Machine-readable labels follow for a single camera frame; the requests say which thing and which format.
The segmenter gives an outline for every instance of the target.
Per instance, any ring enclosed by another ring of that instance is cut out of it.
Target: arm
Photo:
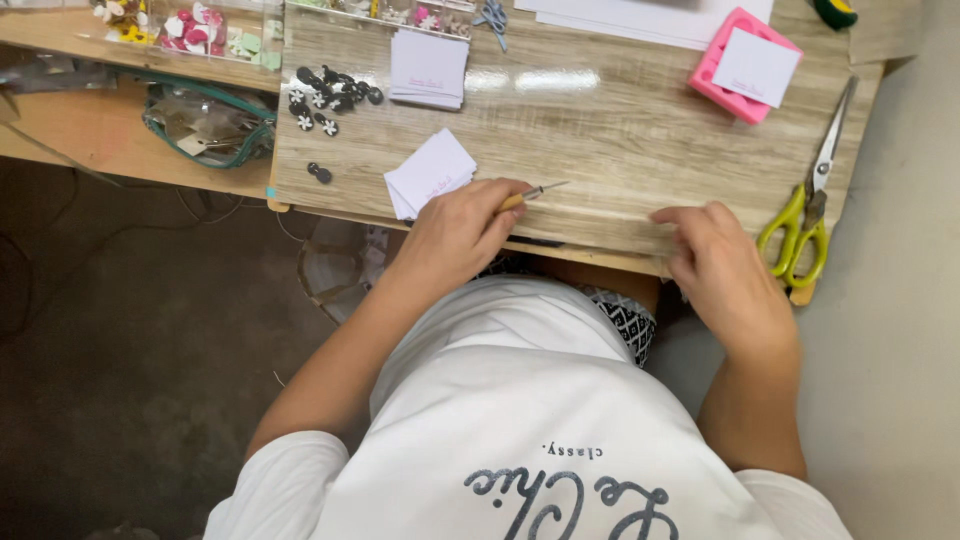
[[[651,218],[677,225],[670,273],[727,352],[697,419],[704,439],[735,472],[804,479],[796,416],[803,347],[786,296],[724,205]]]
[[[380,368],[406,332],[500,250],[526,207],[495,217],[493,212],[527,189],[527,183],[513,180],[480,181],[431,200],[376,287],[267,409],[247,459],[296,431],[343,438],[367,410]]]

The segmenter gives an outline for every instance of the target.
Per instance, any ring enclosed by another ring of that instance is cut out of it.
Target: person
[[[670,272],[726,351],[694,423],[577,290],[468,282],[526,207],[495,210],[529,188],[480,181],[426,205],[264,415],[205,540],[850,538],[804,483],[798,329],[733,213],[651,216],[676,226]]]

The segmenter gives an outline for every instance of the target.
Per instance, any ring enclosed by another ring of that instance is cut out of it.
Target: wooden handle
[[[496,213],[505,212],[515,206],[520,205],[521,203],[523,203],[523,193],[518,193],[517,195],[514,195],[513,197],[510,197],[504,201],[503,204],[500,205],[500,208],[496,209]]]

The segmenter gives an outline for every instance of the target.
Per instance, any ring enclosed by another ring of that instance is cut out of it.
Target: tape measure
[[[813,0],[813,8],[833,30],[851,27],[857,19],[856,12],[843,0]]]

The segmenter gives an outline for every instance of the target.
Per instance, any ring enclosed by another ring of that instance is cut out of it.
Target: yellow-green scissors
[[[847,82],[847,88],[844,90],[840,103],[837,105],[837,110],[833,114],[833,121],[830,123],[824,144],[820,147],[820,154],[813,163],[810,176],[807,177],[806,182],[794,189],[790,202],[756,238],[756,246],[763,254],[763,250],[774,231],[786,229],[783,235],[783,245],[780,247],[780,258],[777,264],[770,269],[770,272],[778,278],[783,278],[786,284],[792,287],[806,287],[815,282],[820,278],[820,274],[824,271],[824,265],[827,264],[829,236],[824,224],[824,211],[827,209],[827,194],[824,191],[824,186],[827,185],[830,170],[833,168],[833,157],[836,156],[837,146],[840,144],[844,118],[847,116],[847,108],[856,92],[857,80],[856,75],[852,75]],[[800,260],[806,242],[811,239],[816,249],[813,267],[806,273],[806,276],[797,278],[794,275],[797,262]]]

